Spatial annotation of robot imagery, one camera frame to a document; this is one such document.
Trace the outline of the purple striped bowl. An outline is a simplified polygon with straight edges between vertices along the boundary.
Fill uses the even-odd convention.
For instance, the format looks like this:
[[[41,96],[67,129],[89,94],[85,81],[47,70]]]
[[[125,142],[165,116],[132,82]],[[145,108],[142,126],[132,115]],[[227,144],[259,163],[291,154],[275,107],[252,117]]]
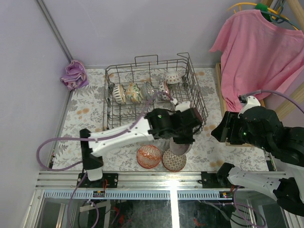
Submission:
[[[171,152],[177,156],[188,153],[192,148],[192,144],[177,144],[172,138],[170,139],[169,145]]]

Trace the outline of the brown diamond dotted bowl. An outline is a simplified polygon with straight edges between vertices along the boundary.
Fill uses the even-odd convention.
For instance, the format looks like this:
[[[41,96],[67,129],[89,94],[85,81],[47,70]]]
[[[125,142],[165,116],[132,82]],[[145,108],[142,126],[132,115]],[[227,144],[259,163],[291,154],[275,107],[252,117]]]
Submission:
[[[163,101],[169,101],[170,100],[170,90],[168,88],[168,85],[166,83],[166,81],[161,81],[159,83],[159,86],[158,86],[158,91],[160,92],[159,93],[159,97],[161,100]]]

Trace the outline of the navy geometric pattern bowl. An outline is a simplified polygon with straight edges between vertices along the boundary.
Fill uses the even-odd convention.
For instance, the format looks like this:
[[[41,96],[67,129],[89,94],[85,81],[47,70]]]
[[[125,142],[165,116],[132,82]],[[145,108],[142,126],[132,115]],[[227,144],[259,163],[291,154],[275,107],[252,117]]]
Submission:
[[[141,87],[141,93],[143,95],[143,98],[148,101],[150,99],[153,99],[153,96],[155,95],[155,88],[151,85],[150,82],[145,82]]]

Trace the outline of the orange leaf floral bowl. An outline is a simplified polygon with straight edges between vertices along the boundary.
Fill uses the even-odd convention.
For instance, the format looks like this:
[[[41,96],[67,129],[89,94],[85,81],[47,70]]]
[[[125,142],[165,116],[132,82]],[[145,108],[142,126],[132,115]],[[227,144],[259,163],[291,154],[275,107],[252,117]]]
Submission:
[[[142,93],[136,83],[130,83],[125,94],[126,98],[133,103],[139,103],[142,101]]]

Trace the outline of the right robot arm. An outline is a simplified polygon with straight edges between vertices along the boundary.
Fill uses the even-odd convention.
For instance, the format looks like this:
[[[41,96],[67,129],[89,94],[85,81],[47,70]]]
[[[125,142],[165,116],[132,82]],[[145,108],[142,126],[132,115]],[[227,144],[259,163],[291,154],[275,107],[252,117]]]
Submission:
[[[216,173],[219,186],[242,186],[273,199],[282,209],[304,215],[304,129],[286,127],[276,112],[266,109],[252,94],[241,95],[240,112],[226,111],[211,135],[220,143],[248,144],[263,150],[267,166],[276,170],[275,159],[284,163],[290,177],[268,177],[223,163]]]

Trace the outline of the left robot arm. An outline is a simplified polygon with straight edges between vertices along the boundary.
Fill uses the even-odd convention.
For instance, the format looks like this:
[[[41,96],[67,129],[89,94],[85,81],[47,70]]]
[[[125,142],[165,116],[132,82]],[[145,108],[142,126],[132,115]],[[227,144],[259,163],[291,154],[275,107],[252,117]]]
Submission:
[[[195,141],[194,134],[202,125],[201,114],[197,108],[190,106],[175,111],[155,108],[134,123],[99,133],[82,129],[80,142],[85,180],[96,188],[103,184],[103,156],[116,148],[158,139],[173,139],[176,144],[192,144]]]

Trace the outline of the orange aztec pattern bowl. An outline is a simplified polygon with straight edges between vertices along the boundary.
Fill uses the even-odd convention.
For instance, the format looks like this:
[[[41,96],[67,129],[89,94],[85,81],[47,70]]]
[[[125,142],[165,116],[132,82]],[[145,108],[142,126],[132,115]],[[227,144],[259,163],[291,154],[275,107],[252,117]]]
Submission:
[[[145,169],[155,168],[161,161],[161,151],[154,145],[144,145],[138,149],[136,159]]]

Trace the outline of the blue stroke white bowl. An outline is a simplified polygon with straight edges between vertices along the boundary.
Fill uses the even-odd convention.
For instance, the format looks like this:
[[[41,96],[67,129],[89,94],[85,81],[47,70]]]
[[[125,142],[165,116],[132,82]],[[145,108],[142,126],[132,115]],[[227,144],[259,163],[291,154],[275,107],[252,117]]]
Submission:
[[[126,104],[126,97],[124,93],[124,87],[121,84],[118,84],[113,89],[113,98],[119,104]]]

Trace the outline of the orange diamond white bowl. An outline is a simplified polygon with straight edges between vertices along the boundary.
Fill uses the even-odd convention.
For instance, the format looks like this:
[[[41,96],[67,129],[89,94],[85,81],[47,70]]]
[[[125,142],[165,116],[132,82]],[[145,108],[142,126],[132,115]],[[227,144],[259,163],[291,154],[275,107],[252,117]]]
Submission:
[[[164,74],[164,81],[169,85],[173,85],[180,83],[182,81],[182,77],[178,71],[168,70]]]

